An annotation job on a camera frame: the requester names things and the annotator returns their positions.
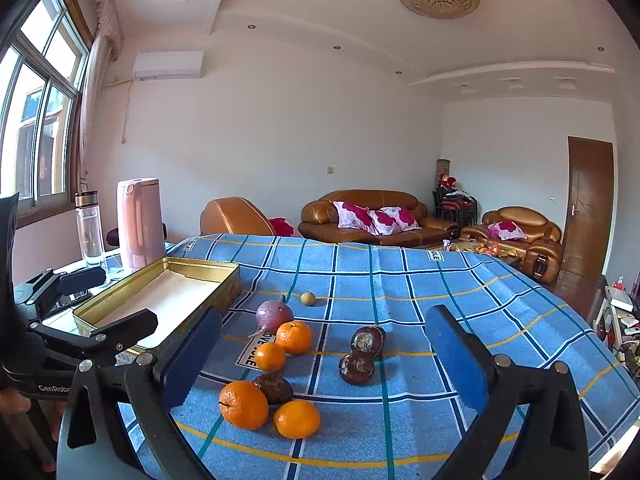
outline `window frame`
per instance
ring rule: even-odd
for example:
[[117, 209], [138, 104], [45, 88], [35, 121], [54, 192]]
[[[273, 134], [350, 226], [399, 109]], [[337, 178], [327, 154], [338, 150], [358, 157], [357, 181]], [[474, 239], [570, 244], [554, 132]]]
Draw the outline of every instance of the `window frame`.
[[[12, 104], [12, 99], [14, 98], [15, 87], [21, 68], [26, 65], [44, 81], [42, 97], [38, 105], [36, 117], [34, 120], [23, 121], [23, 124], [20, 125], [20, 127], [24, 127], [32, 121], [35, 123], [34, 142], [31, 147], [31, 167], [29, 168], [32, 187], [31, 194], [33, 196], [21, 197], [20, 200], [18, 200], [19, 228], [74, 208], [74, 193], [76, 192], [77, 187], [74, 170], [77, 170], [77, 165], [73, 161], [75, 156], [73, 148], [74, 145], [77, 145], [74, 136], [78, 134], [78, 129], [75, 127], [74, 120], [77, 119], [78, 107], [81, 100], [81, 85], [88, 63], [89, 47], [84, 42], [82, 35], [79, 33], [78, 28], [69, 13], [69, 8], [65, 0], [54, 0], [54, 4], [59, 9], [58, 15], [55, 20], [53, 20], [49, 36], [47, 37], [47, 41], [42, 52], [33, 46], [21, 30], [18, 30], [15, 33], [11, 45], [7, 49], [7, 52], [9, 49], [16, 51], [18, 57], [14, 65], [12, 75], [9, 79], [9, 85], [6, 90], [4, 101], [0, 103], [0, 156], [4, 143], [8, 112]], [[24, 23], [30, 15], [31, 13], [26, 15], [22, 20], [22, 23]], [[66, 28], [68, 35], [81, 54], [80, 59], [76, 62], [78, 67], [71, 82], [63, 77], [62, 74], [60, 74], [60, 72], [58, 72], [58, 70], [56, 70], [46, 59], [46, 55], [54, 35], [60, 27]], [[41, 196], [39, 152], [40, 145], [42, 143], [42, 136], [44, 134], [44, 126], [47, 123], [47, 119], [54, 115], [50, 113], [49, 117], [47, 116], [47, 104], [54, 86], [62, 93], [63, 97], [69, 99], [65, 122], [64, 125], [61, 124], [60, 126], [62, 128], [61, 132], [64, 135], [62, 145], [62, 161], [65, 175], [63, 180], [64, 191]]]

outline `wooden door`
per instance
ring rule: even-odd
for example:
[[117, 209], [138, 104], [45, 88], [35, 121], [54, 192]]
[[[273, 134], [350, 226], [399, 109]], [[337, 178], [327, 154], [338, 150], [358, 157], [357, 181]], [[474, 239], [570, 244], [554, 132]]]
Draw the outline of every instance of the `wooden door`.
[[562, 270], [599, 278], [613, 212], [613, 144], [569, 137], [569, 201]]

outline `white wall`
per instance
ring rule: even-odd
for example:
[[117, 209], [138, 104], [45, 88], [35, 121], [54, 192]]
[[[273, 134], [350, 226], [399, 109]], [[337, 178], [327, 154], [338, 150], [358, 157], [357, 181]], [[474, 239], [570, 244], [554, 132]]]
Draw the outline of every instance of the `white wall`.
[[207, 49], [203, 78], [132, 83], [125, 144], [128, 84], [102, 90], [88, 168], [105, 232], [116, 226], [117, 182], [140, 176], [160, 179], [174, 239], [197, 234], [205, 204], [223, 196], [294, 222], [336, 189], [398, 189], [430, 202], [440, 105], [331, 49], [224, 32], [128, 37], [106, 81], [130, 77], [140, 51], [198, 48]]
[[27, 225], [15, 233], [14, 285], [41, 270], [57, 269], [81, 258], [75, 211]]
[[564, 232], [567, 137], [616, 134], [611, 105], [565, 97], [503, 97], [444, 106], [442, 156], [481, 213], [507, 205], [540, 211]]
[[631, 288], [640, 269], [640, 50], [606, 0], [575, 0], [590, 51], [605, 47], [608, 63], [618, 75], [619, 95], [613, 103], [618, 138], [619, 193], [616, 228], [607, 280], [625, 277]]

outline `pink kettle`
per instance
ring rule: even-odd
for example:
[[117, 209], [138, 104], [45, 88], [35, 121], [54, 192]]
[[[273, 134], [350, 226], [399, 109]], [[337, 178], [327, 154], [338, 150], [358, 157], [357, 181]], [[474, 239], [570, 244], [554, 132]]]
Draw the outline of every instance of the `pink kettle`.
[[118, 183], [118, 237], [125, 269], [140, 269], [165, 256], [158, 179]]

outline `water bottle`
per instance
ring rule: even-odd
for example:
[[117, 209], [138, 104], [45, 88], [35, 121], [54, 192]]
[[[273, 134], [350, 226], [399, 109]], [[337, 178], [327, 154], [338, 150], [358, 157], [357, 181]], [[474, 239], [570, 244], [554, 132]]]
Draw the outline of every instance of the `water bottle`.
[[80, 251], [87, 267], [101, 266], [107, 272], [100, 223], [100, 206], [97, 191], [76, 193], [76, 220]]

